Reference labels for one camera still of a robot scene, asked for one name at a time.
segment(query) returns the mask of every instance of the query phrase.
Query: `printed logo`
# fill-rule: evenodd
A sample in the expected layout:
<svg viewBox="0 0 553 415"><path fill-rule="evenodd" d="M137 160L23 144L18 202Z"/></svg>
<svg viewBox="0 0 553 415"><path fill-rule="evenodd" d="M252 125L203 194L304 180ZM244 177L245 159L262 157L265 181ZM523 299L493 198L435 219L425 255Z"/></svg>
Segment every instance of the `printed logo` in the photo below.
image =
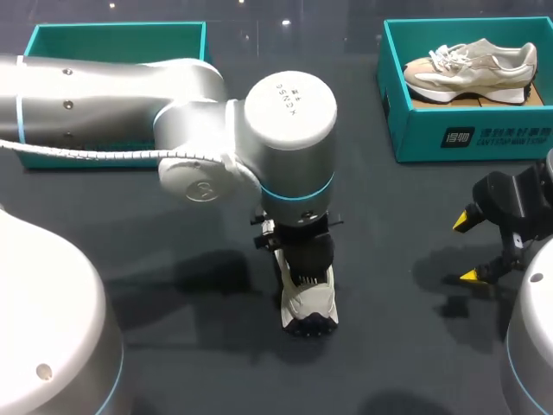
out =
<svg viewBox="0 0 553 415"><path fill-rule="evenodd" d="M468 147L473 138L474 127L449 127L443 135L443 149L459 149Z"/></svg>
<svg viewBox="0 0 553 415"><path fill-rule="evenodd" d="M386 121L388 121L388 116L390 115L390 101L388 100L388 91L384 90L384 97L382 98L382 108L384 108L384 116Z"/></svg>

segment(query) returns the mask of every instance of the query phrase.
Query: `teal shoe box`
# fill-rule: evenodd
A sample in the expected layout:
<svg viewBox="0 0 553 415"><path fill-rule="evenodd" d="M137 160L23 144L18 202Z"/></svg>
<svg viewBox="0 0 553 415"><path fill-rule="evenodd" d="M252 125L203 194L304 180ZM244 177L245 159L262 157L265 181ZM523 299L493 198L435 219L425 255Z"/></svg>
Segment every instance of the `teal shoe box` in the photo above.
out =
<svg viewBox="0 0 553 415"><path fill-rule="evenodd" d="M205 22L119 22L92 24L40 24L35 27L25 56L148 63L178 58L211 62ZM84 150L152 150L154 142L138 143L133 137L123 144L93 146ZM155 167L156 160L97 162L18 153L28 169Z"/></svg>
<svg viewBox="0 0 553 415"><path fill-rule="evenodd" d="M543 106L415 108L404 65L441 45L481 38L505 48L536 45L534 87ZM553 147L553 24L548 17L387 20L377 80L399 162L538 159Z"/></svg>

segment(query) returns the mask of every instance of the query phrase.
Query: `shoelace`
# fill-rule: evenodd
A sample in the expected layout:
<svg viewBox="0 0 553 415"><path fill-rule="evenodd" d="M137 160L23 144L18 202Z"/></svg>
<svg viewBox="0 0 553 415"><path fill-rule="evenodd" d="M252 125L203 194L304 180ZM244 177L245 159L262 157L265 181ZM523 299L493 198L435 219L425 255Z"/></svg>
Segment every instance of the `shoelace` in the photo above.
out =
<svg viewBox="0 0 553 415"><path fill-rule="evenodd" d="M443 72L443 68L451 69L451 67L466 65L470 61L467 54L459 54L450 50L447 45L442 45L435 52L431 50L429 53L434 68L438 72Z"/></svg>

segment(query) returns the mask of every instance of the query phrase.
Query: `shoe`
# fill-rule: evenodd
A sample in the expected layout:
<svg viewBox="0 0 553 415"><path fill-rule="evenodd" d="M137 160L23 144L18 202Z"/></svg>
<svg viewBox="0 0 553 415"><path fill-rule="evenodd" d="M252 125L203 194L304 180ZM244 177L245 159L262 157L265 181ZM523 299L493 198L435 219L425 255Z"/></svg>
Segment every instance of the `shoe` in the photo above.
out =
<svg viewBox="0 0 553 415"><path fill-rule="evenodd" d="M266 220L263 223L263 232L271 233L274 227L272 220ZM292 335L305 337L332 333L338 327L332 266L327 269L324 283L317 284L311 278L304 278L301 284L295 284L290 275L284 251L277 249L274 254L283 282L281 295L283 328Z"/></svg>
<svg viewBox="0 0 553 415"><path fill-rule="evenodd" d="M465 93L492 101L523 104L537 70L532 43L499 48L486 39L430 51L429 58L407 64L404 78L411 97L447 104Z"/></svg>

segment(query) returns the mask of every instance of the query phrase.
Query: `screw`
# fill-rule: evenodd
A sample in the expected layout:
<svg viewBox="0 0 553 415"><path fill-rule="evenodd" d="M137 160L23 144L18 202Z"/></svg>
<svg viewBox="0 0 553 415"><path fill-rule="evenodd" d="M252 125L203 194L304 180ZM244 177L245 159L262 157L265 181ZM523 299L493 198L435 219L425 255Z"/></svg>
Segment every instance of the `screw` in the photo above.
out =
<svg viewBox="0 0 553 415"><path fill-rule="evenodd" d="M45 381L51 380L52 368L49 365L45 365L44 363L42 363L41 365L38 365L38 367L36 368L36 375L41 380L45 380Z"/></svg>

